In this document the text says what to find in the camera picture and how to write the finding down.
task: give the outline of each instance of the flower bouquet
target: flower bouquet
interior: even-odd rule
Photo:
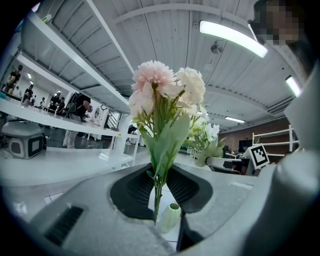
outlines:
[[[210,157],[222,158],[223,148],[225,146],[224,140],[221,139],[218,142],[218,133],[220,131],[220,125],[213,125],[207,123],[207,119],[200,116],[194,119],[191,124],[190,133],[188,135],[189,140],[186,141],[188,146],[195,150],[195,165],[204,167],[206,165],[206,159]]]
[[[149,150],[152,170],[147,174],[154,180],[154,222],[157,221],[162,187],[168,171],[188,136],[194,110],[203,101],[205,84],[202,75],[192,68],[172,69],[159,61],[138,66],[129,99],[133,122]]]

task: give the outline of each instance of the white metal rack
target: white metal rack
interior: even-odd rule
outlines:
[[[288,129],[284,130],[277,130],[273,132],[268,133],[262,133],[262,134],[255,134],[252,133],[252,146],[257,144],[263,144],[264,146],[280,146],[280,145],[289,145],[289,151],[293,151],[294,144],[299,143],[299,140],[293,140],[293,127],[291,124],[289,124]],[[289,134],[289,141],[283,141],[283,142],[273,142],[273,143],[259,143],[260,138],[265,137],[271,137],[271,136],[279,136],[283,134]],[[267,153],[268,156],[274,156],[274,157],[284,157],[284,154],[273,154],[273,153]]]

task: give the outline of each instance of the person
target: person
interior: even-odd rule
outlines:
[[[39,106],[44,108],[46,106],[45,97],[42,97],[42,101],[40,102]]]
[[[59,103],[60,103],[60,92],[58,91],[54,96],[51,97],[50,107],[48,109],[48,112],[54,114],[57,110]]]
[[[18,97],[18,98],[22,98],[22,92],[21,92],[21,90],[20,90],[18,85],[14,88],[13,95]]]
[[[81,94],[76,101],[75,111],[69,115],[70,119],[81,122],[82,118],[85,117],[86,111],[92,112],[92,107],[90,108],[89,105],[90,102],[91,100],[89,97]],[[74,149],[77,134],[78,131],[67,130],[62,146],[67,147],[68,149]]]
[[[4,89],[3,89],[4,92],[9,93],[10,89],[12,89],[12,90],[15,89],[15,86],[16,86],[17,82],[19,81],[20,77],[21,77],[20,72],[21,72],[22,69],[23,69],[23,66],[19,65],[17,70],[13,70],[10,73],[9,80],[5,84]]]
[[[31,99],[32,105],[34,105],[36,103],[36,97],[37,97],[37,95],[34,95],[34,97],[32,97],[32,99]]]
[[[34,91],[32,90],[33,87],[34,87],[34,85],[31,84],[29,86],[29,88],[27,88],[25,90],[24,95],[23,95],[23,99],[22,99],[22,103],[30,104],[30,99],[31,99],[32,95],[34,94]]]
[[[61,100],[60,100],[59,107],[58,107],[58,109],[57,109],[57,111],[56,111],[56,114],[57,114],[58,116],[61,116],[62,113],[63,113],[64,108],[65,108],[65,98],[62,97]]]

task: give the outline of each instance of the white vase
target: white vase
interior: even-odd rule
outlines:
[[[158,222],[158,230],[166,234],[172,230],[178,223],[180,218],[181,208],[175,202],[170,203],[164,210]]]

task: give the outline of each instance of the white table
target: white table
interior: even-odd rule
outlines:
[[[133,157],[112,149],[48,147],[31,159],[20,159],[0,150],[0,184],[37,186],[114,171]]]
[[[45,126],[53,126],[88,134],[99,134],[113,137],[122,136],[121,132],[102,128],[91,122],[79,122],[63,116],[55,115],[42,109],[21,103],[13,98],[0,98],[0,111]]]

